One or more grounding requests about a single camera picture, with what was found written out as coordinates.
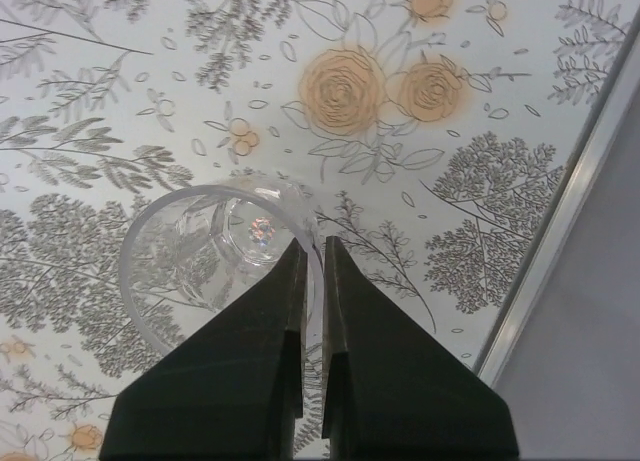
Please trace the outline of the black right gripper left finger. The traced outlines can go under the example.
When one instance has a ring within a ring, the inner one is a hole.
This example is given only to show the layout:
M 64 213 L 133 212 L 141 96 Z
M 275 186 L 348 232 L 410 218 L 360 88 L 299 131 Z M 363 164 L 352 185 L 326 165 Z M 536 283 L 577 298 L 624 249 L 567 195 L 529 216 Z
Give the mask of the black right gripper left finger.
M 102 460 L 290 460 L 303 412 L 306 253 L 269 273 L 116 398 Z

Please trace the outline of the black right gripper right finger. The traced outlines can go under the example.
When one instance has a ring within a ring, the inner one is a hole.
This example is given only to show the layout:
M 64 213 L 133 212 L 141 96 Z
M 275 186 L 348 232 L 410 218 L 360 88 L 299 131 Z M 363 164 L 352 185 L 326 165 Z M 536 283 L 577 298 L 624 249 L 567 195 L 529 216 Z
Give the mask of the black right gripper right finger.
M 322 436 L 333 460 L 517 460 L 506 402 L 326 241 Z

